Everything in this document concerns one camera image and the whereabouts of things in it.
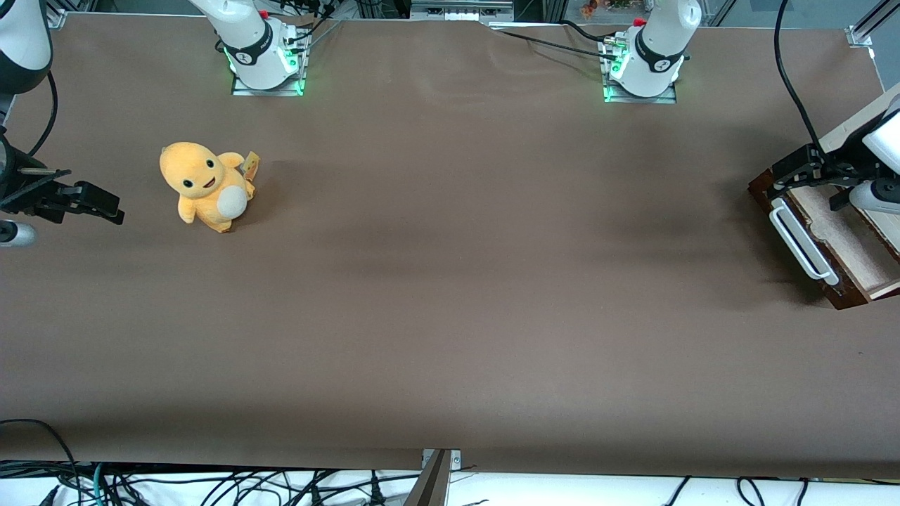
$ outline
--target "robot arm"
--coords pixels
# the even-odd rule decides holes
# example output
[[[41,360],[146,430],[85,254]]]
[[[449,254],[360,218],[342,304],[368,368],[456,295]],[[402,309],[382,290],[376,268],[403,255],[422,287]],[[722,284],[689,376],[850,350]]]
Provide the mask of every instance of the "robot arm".
[[[47,76],[52,60],[46,4],[0,0],[0,94],[31,91]]]
[[[702,18],[697,0],[659,2],[645,26],[632,26],[616,34],[617,39],[624,40],[625,52],[610,78],[632,95],[660,95],[678,78],[685,48]]]
[[[281,85],[298,71],[285,54],[297,48],[296,27],[275,18],[263,19],[253,0],[190,0],[206,14],[219,34],[231,67],[248,87]]]
[[[50,72],[53,47],[42,0],[0,0],[0,94],[31,91]],[[69,170],[54,170],[11,145],[0,125],[0,211],[22,212],[54,223],[66,213],[91,214],[122,224],[119,197],[78,181],[59,182]],[[34,242],[34,228],[25,223],[0,221],[0,248]]]
[[[852,204],[900,214],[900,86],[822,137],[821,144],[831,164],[807,144],[772,165],[770,200],[800,186],[834,185],[841,191],[831,198],[833,211]]]

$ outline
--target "white belly patch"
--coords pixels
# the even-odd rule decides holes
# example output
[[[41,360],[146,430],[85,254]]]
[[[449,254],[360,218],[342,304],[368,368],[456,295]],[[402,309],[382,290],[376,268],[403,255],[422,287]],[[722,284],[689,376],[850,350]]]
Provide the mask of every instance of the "white belly patch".
[[[226,186],[219,194],[216,207],[222,217],[229,220],[237,218],[247,209],[247,192],[240,186]]]

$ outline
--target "drawer handle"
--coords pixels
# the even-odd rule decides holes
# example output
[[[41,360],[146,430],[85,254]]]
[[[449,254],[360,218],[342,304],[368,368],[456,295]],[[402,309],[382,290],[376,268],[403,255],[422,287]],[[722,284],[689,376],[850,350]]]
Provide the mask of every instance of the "drawer handle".
[[[828,280],[828,284],[837,285],[837,275],[833,271],[829,270],[821,273],[815,270],[815,266],[810,263],[809,258],[806,256],[806,253],[804,253],[803,247],[797,244],[797,239],[794,237],[794,234],[791,233],[790,230],[788,230],[788,227],[779,217],[780,212],[787,212],[787,215],[790,216],[789,219],[793,219],[794,221],[797,220],[790,209],[788,209],[785,202],[781,199],[778,199],[776,202],[773,202],[773,204],[775,204],[775,208],[773,208],[772,212],[769,213],[769,220],[772,222],[772,225],[775,226],[775,230],[778,232],[779,236],[781,236],[781,238],[785,241],[785,244],[787,244],[787,248],[790,249],[791,253],[794,254],[794,258],[796,258],[796,261],[800,263],[800,266],[803,268],[804,272],[806,272],[806,275],[812,277],[813,279],[825,279],[826,277],[831,276],[832,279],[835,280],[835,282],[831,283],[831,280]],[[822,253],[820,253],[819,251],[816,251],[815,254],[818,256],[822,255]]]

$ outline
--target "stuffed toy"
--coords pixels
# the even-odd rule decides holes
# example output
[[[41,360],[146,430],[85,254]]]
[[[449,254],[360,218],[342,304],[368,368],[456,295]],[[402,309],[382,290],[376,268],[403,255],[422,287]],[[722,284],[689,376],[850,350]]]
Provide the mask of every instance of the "stuffed toy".
[[[231,230],[231,220],[247,209],[256,192],[250,182],[258,167],[259,157],[252,151],[246,160],[238,153],[217,157],[193,142],[176,142],[159,155],[163,177],[180,195],[181,219],[193,223],[198,216],[217,232]]]

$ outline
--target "table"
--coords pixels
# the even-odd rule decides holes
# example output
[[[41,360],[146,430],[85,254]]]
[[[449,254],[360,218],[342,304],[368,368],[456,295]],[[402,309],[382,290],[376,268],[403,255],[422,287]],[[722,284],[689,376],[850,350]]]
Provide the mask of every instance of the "table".
[[[344,23],[285,99],[229,96],[203,18],[72,15],[39,158],[125,224],[3,252],[0,416],[84,460],[896,473],[900,300],[830,309],[746,192],[807,142],[771,35],[698,31],[647,106],[477,23]],[[881,91],[840,31],[784,47],[821,132]],[[14,145],[49,103],[21,97]],[[233,233],[178,219],[179,140],[261,156]],[[0,458],[60,457],[19,430]]]

